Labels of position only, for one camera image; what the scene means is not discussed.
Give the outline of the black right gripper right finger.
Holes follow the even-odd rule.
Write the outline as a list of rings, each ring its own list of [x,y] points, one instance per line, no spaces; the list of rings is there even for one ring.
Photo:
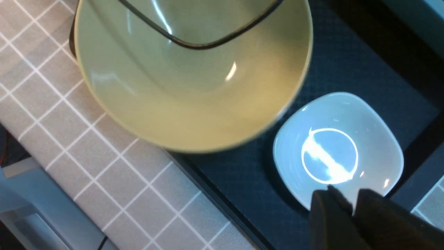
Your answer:
[[[370,189],[357,196],[354,223],[373,250],[442,250],[443,231]]]

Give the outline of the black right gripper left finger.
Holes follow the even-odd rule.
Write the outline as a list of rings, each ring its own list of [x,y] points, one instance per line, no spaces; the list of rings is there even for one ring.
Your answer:
[[[315,190],[309,212],[311,250],[370,250],[352,216],[352,204],[334,186]]]

